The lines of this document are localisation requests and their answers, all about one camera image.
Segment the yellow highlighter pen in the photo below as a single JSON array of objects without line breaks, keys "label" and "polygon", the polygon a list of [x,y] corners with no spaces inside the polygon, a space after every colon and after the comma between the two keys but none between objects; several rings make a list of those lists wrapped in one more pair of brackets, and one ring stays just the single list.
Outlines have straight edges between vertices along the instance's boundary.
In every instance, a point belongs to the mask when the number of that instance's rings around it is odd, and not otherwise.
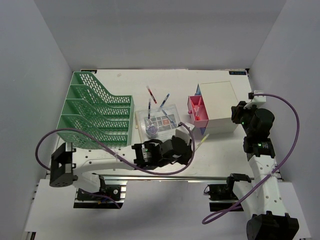
[{"label": "yellow highlighter pen", "polygon": [[196,148],[195,148],[195,152],[199,149],[199,147],[206,141],[206,139],[209,137],[209,133],[208,134],[206,134],[203,138],[202,138],[202,140],[197,144],[197,146],[196,146]]}]

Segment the pink drawer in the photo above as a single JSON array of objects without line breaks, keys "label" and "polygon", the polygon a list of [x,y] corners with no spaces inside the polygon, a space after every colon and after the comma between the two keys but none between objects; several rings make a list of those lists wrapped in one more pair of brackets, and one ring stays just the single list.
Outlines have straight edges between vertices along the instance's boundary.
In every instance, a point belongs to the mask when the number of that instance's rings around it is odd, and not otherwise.
[{"label": "pink drawer", "polygon": [[187,101],[190,123],[196,128],[205,128],[209,122],[204,100],[201,95],[191,95]]}]

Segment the red pen with cap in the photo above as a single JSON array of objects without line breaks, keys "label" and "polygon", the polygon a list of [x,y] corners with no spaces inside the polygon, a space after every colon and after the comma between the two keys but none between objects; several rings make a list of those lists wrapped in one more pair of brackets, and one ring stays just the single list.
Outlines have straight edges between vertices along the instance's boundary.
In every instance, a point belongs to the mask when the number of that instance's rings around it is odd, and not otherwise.
[{"label": "red pen with cap", "polygon": [[149,94],[150,94],[151,99],[153,100],[153,102],[154,102],[155,104],[157,104],[157,100],[156,100],[155,96],[153,95],[153,92],[151,91],[151,89],[150,89],[150,87],[149,87],[148,85],[146,86],[146,89],[147,89],[147,91],[149,92]]}]

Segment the pink red pen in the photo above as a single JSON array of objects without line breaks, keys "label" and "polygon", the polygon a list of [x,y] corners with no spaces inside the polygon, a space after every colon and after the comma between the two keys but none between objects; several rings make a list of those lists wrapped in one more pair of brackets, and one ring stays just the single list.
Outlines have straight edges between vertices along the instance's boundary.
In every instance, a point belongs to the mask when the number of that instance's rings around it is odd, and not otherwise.
[{"label": "pink red pen", "polygon": [[195,107],[195,115],[196,115],[196,116],[199,115],[199,110],[200,110],[201,102],[202,102],[202,97],[200,96],[199,99],[198,99],[197,106]]}]

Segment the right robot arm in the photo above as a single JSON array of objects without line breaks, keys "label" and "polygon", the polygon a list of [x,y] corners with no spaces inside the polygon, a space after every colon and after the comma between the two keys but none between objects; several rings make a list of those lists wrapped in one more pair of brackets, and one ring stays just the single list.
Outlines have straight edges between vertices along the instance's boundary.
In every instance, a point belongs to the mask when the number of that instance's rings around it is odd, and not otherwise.
[{"label": "right robot arm", "polygon": [[240,101],[231,107],[231,120],[245,132],[243,149],[254,176],[254,183],[243,174],[231,174],[235,179],[225,188],[226,195],[240,199],[247,215],[246,235],[249,240],[292,240],[300,226],[290,217],[279,189],[276,155],[270,130],[275,116],[258,103]]}]

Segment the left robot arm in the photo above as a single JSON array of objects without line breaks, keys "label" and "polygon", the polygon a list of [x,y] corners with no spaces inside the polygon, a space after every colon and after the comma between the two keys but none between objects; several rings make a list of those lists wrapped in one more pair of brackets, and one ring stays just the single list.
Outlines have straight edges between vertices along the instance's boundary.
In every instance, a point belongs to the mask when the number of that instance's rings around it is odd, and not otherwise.
[{"label": "left robot arm", "polygon": [[94,199],[105,196],[98,171],[152,171],[169,164],[187,165],[193,156],[192,142],[173,136],[164,142],[152,139],[118,149],[115,155],[103,150],[89,150],[63,143],[51,155],[49,185],[54,188],[75,186],[87,191]]}]

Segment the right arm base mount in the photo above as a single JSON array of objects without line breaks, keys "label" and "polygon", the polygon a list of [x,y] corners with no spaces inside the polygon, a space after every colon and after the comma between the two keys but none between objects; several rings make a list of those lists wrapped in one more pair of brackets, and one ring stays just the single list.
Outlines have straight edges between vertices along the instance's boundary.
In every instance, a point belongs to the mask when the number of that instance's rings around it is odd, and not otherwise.
[{"label": "right arm base mount", "polygon": [[209,210],[210,212],[217,212],[228,209],[238,201],[238,198],[233,192],[236,182],[248,182],[252,180],[246,174],[231,173],[226,183],[208,184],[203,190],[204,195],[209,196]]}]

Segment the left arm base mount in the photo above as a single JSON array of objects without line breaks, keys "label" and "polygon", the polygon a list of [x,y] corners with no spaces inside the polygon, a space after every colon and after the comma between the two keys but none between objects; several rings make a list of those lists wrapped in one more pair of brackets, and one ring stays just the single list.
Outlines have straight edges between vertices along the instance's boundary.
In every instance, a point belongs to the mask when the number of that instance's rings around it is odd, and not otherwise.
[{"label": "left arm base mount", "polygon": [[127,182],[107,180],[99,177],[97,191],[86,191],[78,188],[75,194],[74,209],[115,209],[122,208],[127,191]]}]

